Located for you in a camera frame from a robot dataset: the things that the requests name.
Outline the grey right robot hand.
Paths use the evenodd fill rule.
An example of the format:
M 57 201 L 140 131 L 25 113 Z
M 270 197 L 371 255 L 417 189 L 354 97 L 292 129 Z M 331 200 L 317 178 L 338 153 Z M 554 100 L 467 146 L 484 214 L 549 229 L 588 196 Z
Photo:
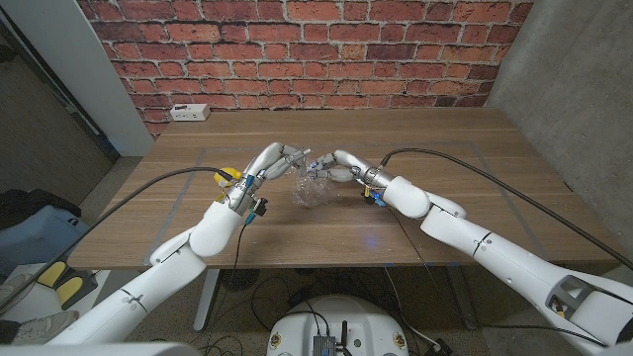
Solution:
M 325 178 L 334 182 L 357 180 L 370 182 L 369 172 L 373 165 L 367 160 L 348 151 L 338 149 L 319 157 L 307 166 L 311 178 Z

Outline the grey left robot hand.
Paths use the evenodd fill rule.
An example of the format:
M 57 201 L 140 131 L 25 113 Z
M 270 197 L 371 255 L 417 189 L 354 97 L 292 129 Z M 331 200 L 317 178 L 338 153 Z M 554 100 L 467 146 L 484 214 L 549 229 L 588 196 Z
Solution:
M 288 144 L 273 142 L 253 158 L 242 172 L 247 189 L 258 189 L 266 180 L 275 180 L 295 167 L 300 176 L 307 174 L 306 157 L 310 148 L 295 148 Z

